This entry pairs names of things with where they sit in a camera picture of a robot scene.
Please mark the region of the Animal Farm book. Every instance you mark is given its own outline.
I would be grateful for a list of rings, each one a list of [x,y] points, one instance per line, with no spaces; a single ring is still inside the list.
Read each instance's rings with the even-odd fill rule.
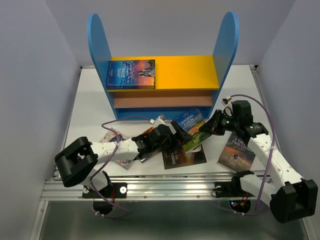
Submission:
[[[206,122],[198,108],[191,108],[179,117],[176,117],[174,121],[192,137],[190,141],[182,145],[183,150],[186,153],[194,152],[195,148],[211,136],[207,132],[200,131],[200,127],[202,127]]]

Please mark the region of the Jane Eyre book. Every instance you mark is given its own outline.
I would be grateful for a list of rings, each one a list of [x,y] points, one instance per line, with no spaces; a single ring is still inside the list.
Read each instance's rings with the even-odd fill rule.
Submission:
[[[108,64],[108,90],[135,90],[156,88],[156,61],[113,60]]]

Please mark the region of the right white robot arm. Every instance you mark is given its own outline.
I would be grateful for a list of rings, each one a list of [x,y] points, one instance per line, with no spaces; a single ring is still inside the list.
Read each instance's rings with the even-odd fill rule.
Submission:
[[[306,180],[293,169],[275,147],[275,134],[269,134],[260,122],[254,122],[251,104],[247,100],[231,97],[222,100],[225,110],[216,110],[213,116],[200,128],[202,132],[222,136],[226,131],[235,133],[255,154],[265,167],[265,176],[272,183],[260,179],[250,170],[233,174],[231,181],[216,182],[217,198],[241,197],[244,193],[257,197],[265,203],[279,223],[313,216],[316,211],[318,186]]]

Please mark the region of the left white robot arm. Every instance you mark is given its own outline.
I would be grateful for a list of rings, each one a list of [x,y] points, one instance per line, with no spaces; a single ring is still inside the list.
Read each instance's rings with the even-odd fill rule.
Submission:
[[[96,165],[105,167],[112,161],[145,160],[157,151],[175,151],[192,139],[175,121],[167,125],[158,117],[149,122],[150,132],[126,140],[117,137],[111,142],[91,142],[86,136],[77,138],[54,158],[63,186],[83,185],[106,197],[111,193],[112,183],[102,168],[95,169]]]

